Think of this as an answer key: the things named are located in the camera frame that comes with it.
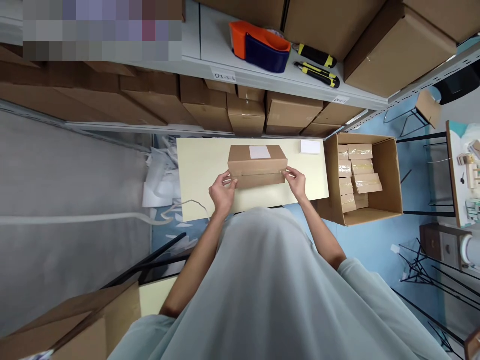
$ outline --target person's left hand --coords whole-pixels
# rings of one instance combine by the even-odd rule
[[[230,214],[230,210],[234,204],[235,188],[238,182],[237,179],[232,181],[232,177],[227,170],[219,175],[213,185],[210,186],[208,192],[215,204],[215,213],[225,218]]]

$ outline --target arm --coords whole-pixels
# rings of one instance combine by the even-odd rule
[[[295,195],[298,203],[303,210],[306,222],[310,228],[316,249],[322,258],[326,260],[335,270],[339,269],[340,264],[347,259],[339,242],[325,225],[320,215],[317,213],[312,203],[305,194],[306,178],[300,171],[288,167],[288,171],[283,173],[290,184],[291,192]]]
[[[161,307],[160,315],[178,318],[199,289],[214,262],[225,219],[234,203],[237,182],[238,180],[232,182],[227,171],[219,175],[210,187],[209,193],[215,204],[215,212]]]

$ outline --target table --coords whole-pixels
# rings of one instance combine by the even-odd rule
[[[178,168],[180,170],[180,188],[182,202],[195,200],[208,211],[194,202],[182,206],[183,221],[205,219],[215,210],[209,195],[218,175],[228,170],[231,145],[280,145],[288,165],[298,169],[306,176],[306,195],[309,200],[329,197],[327,169],[323,140],[320,154],[301,154],[299,139],[237,139],[237,138],[179,138]],[[241,213],[255,207],[277,207],[297,203],[287,182],[249,189],[238,189],[232,213]]]
[[[397,144],[399,144],[412,141],[446,138],[448,157],[450,158],[448,164],[453,194],[453,211],[404,211],[404,214],[456,218],[456,224],[459,228],[465,228],[475,224],[474,220],[468,218],[465,202],[469,198],[473,197],[472,191],[468,187],[466,168],[464,165],[460,165],[457,161],[457,157],[460,154],[465,153],[465,140],[463,140],[462,137],[466,133],[467,127],[468,125],[460,122],[447,121],[445,132],[411,137],[397,141]]]

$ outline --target hand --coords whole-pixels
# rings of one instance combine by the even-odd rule
[[[215,204],[215,213],[219,216],[227,218],[232,209],[235,199],[235,188],[239,181],[235,179],[232,181],[229,171],[225,171],[219,175],[212,186],[208,189],[210,197]]]
[[[291,192],[295,195],[295,198],[299,203],[302,201],[309,201],[307,195],[305,194],[305,183],[307,178],[297,169],[287,166],[287,171],[283,172],[283,176],[288,181],[290,185]]]

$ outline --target person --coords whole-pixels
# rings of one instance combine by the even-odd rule
[[[209,189],[215,211],[160,314],[132,324],[110,360],[450,359],[378,274],[347,259],[306,177],[283,175],[313,243],[285,208],[226,221],[238,180],[221,174]]]

